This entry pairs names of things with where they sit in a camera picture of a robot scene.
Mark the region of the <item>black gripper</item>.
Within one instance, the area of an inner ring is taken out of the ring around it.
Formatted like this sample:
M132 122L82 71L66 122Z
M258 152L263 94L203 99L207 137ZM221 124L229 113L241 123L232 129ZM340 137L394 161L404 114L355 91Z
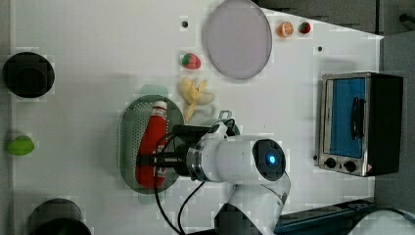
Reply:
M189 176L190 172L186 164L189 147L187 145L178 146L171 153L158 154L155 165L159 167L172 167L180 176Z

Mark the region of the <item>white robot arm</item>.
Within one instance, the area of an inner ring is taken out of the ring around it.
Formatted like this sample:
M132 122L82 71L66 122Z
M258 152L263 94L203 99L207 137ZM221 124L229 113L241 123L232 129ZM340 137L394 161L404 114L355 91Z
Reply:
M175 125L169 133L182 144L151 156L155 167L171 167L204 183L229 183L232 194L214 216L216 235L274 235L290 193L286 157L272 139L231 135L223 122L212 126Z

